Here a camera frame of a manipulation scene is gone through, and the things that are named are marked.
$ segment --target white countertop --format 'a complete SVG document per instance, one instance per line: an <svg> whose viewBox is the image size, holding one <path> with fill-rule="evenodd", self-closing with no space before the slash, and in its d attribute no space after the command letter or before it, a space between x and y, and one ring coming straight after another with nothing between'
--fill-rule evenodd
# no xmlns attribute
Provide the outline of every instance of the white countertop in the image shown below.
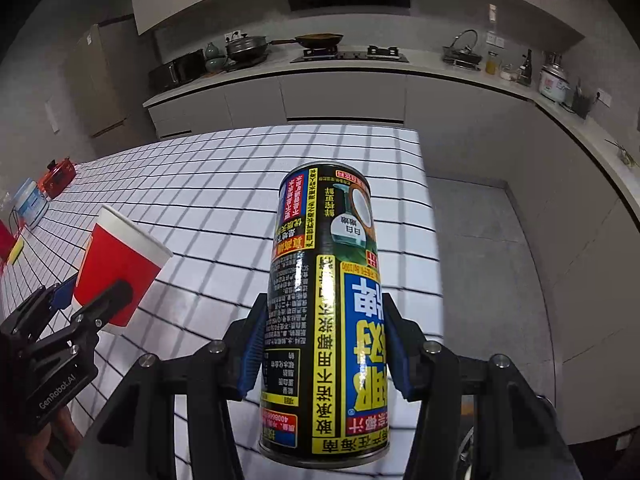
<svg viewBox="0 0 640 480"><path fill-rule="evenodd" d="M442 340L442 291L433 213L417 133L340 124L272 126L214 132L142 146L77 166L78 176L0 277L0 308L9 314L39 285L78 272L101 205L118 209L163 241L174 256L140 303L124 334L100 332L98 376L72 403L84 433L123 375L144 352L162 359L192 354L246 317L268 284L278 189L293 168L342 160L361 171L372 192L382 288L429 338ZM68 325L56 314L43 336ZM257 452L260 384L229 402L245 478L348 480L347 472L287 468ZM420 403L388 389L391 452L349 469L362 476L401 476ZM184 397L175 405L180 480L190 478Z"/></svg>
<svg viewBox="0 0 640 480"><path fill-rule="evenodd" d="M366 47L346 45L343 46L342 49L366 50ZM583 120L577 115L567 112L558 104L540 95L537 88L527 88L515 82L505 81L498 75L492 76L483 70L472 72L463 68L449 66L440 59L441 55L438 53L407 49L402 49L402 53L407 56L409 63L375 60L326 60L291 63L291 60L300 54L299 47L271 47L271 53L267 60L255 67L237 70L235 72L203 76L179 88L158 94L146 101L143 106L150 107L188 92L225 84L241 78L278 75L296 70L309 70L314 68L323 70L327 68L401 70L423 73L425 75L444 76L454 80L457 79L461 82L481 84L488 88L495 88L532 101L568 129L596 160L599 161L613 182L619 187L623 196L625 196L636 213L636 217L640 220L640 170L638 170L638 168L630 169L619 160L617 147L605 141L605 139L613 141L614 138L596 121L591 118Z"/></svg>

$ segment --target metal bolt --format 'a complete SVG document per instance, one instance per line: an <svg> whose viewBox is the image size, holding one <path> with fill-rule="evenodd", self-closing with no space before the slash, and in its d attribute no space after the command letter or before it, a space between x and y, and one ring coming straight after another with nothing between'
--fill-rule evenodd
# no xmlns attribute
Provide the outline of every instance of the metal bolt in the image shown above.
<svg viewBox="0 0 640 480"><path fill-rule="evenodd" d="M211 343L207 345L209 352L212 354L219 354L223 352L226 348L225 342L222 339L214 339Z"/></svg>
<svg viewBox="0 0 640 480"><path fill-rule="evenodd" d="M157 357L153 354L144 354L138 359L138 364L143 368L149 368L156 362Z"/></svg>
<svg viewBox="0 0 640 480"><path fill-rule="evenodd" d="M437 341L430 339L422 343L422 349L427 352L427 354L438 354L442 350L442 346Z"/></svg>
<svg viewBox="0 0 640 480"><path fill-rule="evenodd" d="M491 358L491 361L498 368L507 368L511 364L511 360L503 354L496 354Z"/></svg>

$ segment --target grid table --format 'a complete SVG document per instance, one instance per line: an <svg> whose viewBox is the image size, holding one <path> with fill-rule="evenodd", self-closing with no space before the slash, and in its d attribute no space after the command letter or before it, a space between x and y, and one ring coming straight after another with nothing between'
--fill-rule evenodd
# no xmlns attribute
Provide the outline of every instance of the grid table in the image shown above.
<svg viewBox="0 0 640 480"><path fill-rule="evenodd" d="M305 124L227 130L142 146L78 165L78 176L50 203L38 226L25 230L22 254L0 278L0 304L8 314L40 284L73 275L103 203L174 252L124 334L100 333L98 376L70 406L83 433L140 355L153 352L169 359L191 354L248 315L256 295L267 289L278 186L290 170L313 160L338 160L367 177L383 290L426 335L442 338L438 248L416 132ZM71 313L56 314L42 336L66 326ZM383 459L345 470L303 470L257 452L260 380L246 400L229 402L247 479L402 476L419 403L405 402L390 385L391 450ZM191 478L188 449L186 398L177 396L178 480Z"/></svg>

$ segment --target gas stove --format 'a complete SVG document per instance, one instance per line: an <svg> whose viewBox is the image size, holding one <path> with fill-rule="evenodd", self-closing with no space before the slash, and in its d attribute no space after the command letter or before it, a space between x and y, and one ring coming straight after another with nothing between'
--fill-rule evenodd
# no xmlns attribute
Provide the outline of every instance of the gas stove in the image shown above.
<svg viewBox="0 0 640 480"><path fill-rule="evenodd" d="M306 48L302 52L302 56L297 57L292 63L302 63L306 61L326 61L326 60L380 60L380 61L398 61L400 63L409 63L404 54L401 54L398 47L390 46L388 48L380 48L375 45L369 45L366 51L359 50L338 50L337 46L330 48L311 49Z"/></svg>

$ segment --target refrigerator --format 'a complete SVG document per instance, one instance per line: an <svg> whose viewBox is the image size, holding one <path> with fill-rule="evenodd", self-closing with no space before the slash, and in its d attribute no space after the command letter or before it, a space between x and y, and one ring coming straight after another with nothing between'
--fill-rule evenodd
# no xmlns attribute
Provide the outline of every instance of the refrigerator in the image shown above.
<svg viewBox="0 0 640 480"><path fill-rule="evenodd" d="M142 103L153 96L148 73L159 66L151 35L133 14L92 25L64 64L76 114L98 157L157 142Z"/></svg>

